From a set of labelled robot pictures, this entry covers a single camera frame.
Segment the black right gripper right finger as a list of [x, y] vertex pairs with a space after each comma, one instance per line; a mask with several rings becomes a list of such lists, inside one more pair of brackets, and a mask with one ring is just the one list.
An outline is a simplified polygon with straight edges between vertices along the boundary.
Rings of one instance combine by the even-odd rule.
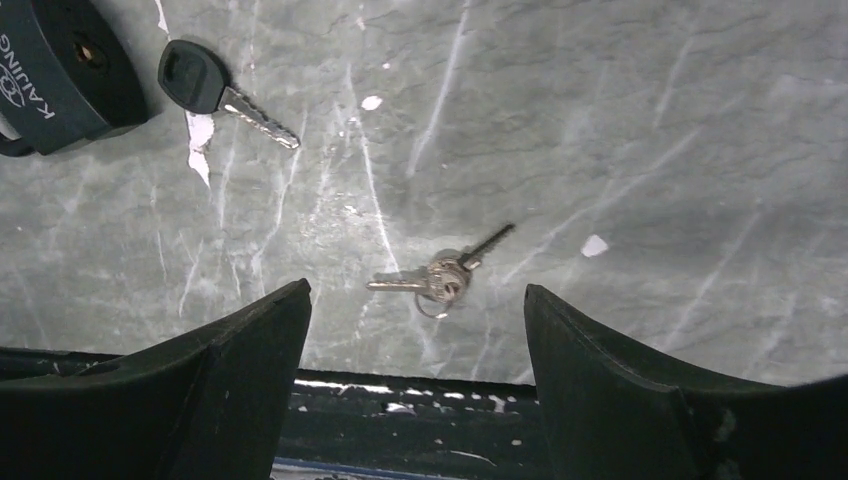
[[558, 479], [843, 479], [847, 379], [721, 374], [591, 319], [540, 285], [528, 349]]

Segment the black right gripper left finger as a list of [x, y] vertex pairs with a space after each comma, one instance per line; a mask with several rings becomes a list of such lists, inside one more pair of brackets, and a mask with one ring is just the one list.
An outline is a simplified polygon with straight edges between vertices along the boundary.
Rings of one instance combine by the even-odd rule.
[[3, 348], [5, 479], [266, 479], [309, 328], [300, 279], [128, 355]]

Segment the black head key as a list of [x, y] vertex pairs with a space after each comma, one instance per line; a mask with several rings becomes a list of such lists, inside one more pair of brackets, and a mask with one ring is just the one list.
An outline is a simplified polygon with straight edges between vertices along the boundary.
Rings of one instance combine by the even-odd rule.
[[269, 117], [232, 85], [225, 63], [203, 45], [183, 39], [169, 41], [160, 57], [157, 81], [165, 94], [188, 112], [230, 113], [288, 149], [301, 145], [291, 129]]

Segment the black padlock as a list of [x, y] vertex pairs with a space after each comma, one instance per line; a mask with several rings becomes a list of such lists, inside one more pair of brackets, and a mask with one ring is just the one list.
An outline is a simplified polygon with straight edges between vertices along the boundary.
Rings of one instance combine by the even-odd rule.
[[151, 110], [138, 74], [90, 1], [1, 4], [4, 157], [49, 155], [125, 133]]

